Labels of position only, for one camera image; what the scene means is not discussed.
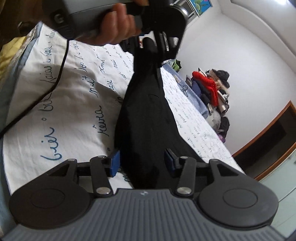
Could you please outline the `person's left hand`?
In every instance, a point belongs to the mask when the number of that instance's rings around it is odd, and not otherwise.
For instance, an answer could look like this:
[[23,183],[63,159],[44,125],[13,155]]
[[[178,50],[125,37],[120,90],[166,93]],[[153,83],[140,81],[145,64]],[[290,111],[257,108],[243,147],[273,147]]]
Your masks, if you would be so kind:
[[116,45],[141,33],[134,16],[127,14],[126,5],[122,3],[113,6],[112,11],[105,15],[100,27],[99,34],[84,35],[77,41],[93,46]]

